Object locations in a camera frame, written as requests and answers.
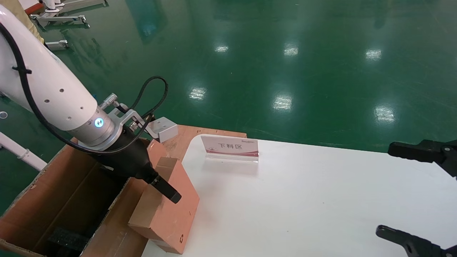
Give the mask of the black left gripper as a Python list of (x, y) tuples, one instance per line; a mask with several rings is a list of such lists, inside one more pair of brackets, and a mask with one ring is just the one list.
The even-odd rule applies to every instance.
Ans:
[(119, 153), (94, 155), (94, 159), (113, 168), (113, 172), (121, 177), (144, 180), (168, 200), (177, 204), (182, 198), (181, 194), (155, 171), (147, 152), (147, 146), (148, 144), (138, 138)]

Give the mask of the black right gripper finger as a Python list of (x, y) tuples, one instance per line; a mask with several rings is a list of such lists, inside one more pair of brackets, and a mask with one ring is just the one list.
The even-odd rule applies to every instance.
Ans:
[(447, 174), (457, 176), (457, 141), (438, 142), (423, 140), (417, 145), (402, 142), (392, 142), (388, 148), (388, 154), (419, 162), (439, 165)]
[(439, 245), (410, 233), (388, 226), (377, 226), (376, 235), (382, 239), (400, 245), (408, 257), (456, 257), (457, 246), (442, 249)]

